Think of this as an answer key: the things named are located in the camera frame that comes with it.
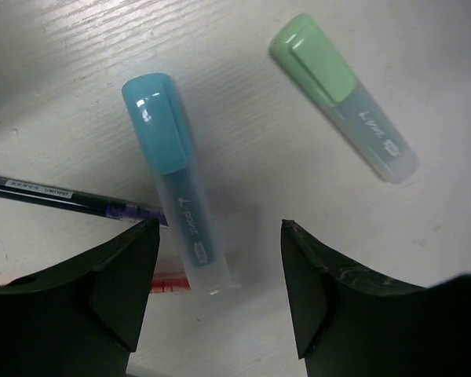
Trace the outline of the blue highlighter marker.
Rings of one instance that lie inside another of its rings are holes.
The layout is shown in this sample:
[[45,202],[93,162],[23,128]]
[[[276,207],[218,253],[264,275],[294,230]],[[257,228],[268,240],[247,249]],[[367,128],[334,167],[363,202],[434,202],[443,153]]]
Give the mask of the blue highlighter marker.
[[122,97],[190,287],[208,295],[235,290],[240,283],[229,270],[173,79],[163,73],[136,77],[123,85]]

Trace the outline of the green highlighter marker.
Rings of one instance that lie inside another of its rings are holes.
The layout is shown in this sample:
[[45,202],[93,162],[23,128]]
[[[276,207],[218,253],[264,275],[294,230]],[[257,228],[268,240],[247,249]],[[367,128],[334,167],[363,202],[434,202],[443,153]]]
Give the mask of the green highlighter marker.
[[417,170],[411,146],[307,13],[276,34],[269,53],[380,178],[397,185]]

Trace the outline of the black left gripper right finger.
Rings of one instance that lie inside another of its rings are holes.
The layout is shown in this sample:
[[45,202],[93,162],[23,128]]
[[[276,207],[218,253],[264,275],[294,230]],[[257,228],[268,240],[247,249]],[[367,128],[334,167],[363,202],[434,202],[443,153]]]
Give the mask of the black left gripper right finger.
[[419,287],[285,220],[280,250],[310,376],[471,376],[471,273]]

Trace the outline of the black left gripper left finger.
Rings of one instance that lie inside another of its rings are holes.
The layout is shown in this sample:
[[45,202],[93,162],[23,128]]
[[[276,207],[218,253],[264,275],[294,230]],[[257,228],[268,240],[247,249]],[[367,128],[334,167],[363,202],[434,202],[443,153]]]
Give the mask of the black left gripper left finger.
[[159,223],[0,286],[0,376],[124,376],[159,251]]

